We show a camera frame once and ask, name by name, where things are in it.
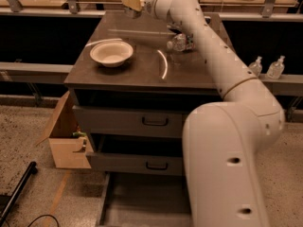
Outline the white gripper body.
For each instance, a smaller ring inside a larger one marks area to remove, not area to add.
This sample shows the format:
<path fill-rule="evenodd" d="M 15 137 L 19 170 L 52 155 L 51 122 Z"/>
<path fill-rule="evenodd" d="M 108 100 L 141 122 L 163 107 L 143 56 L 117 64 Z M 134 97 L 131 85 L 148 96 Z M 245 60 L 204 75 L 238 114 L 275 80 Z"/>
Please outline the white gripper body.
<path fill-rule="evenodd" d="M 144 0 L 144 9 L 151 17 L 166 17 L 169 0 Z"/>

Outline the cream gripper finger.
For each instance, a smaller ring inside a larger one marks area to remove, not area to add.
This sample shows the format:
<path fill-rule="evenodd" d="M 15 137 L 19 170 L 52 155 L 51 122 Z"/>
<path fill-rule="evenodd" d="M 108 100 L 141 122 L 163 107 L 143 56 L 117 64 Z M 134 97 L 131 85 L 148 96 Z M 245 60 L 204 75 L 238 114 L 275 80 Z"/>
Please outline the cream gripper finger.
<path fill-rule="evenodd" d="M 144 7 L 144 0 L 121 0 L 122 4 L 135 11 L 141 11 Z"/>

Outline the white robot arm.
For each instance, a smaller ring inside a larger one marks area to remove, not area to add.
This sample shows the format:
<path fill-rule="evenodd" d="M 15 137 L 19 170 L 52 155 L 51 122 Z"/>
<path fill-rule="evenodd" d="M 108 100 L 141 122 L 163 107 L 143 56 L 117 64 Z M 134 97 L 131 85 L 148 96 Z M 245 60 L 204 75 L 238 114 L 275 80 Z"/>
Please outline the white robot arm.
<path fill-rule="evenodd" d="M 282 107 L 207 24 L 197 0 L 121 0 L 191 36 L 221 101 L 193 110 L 183 159 L 193 227 L 270 227 L 256 153 L 284 129 Z"/>

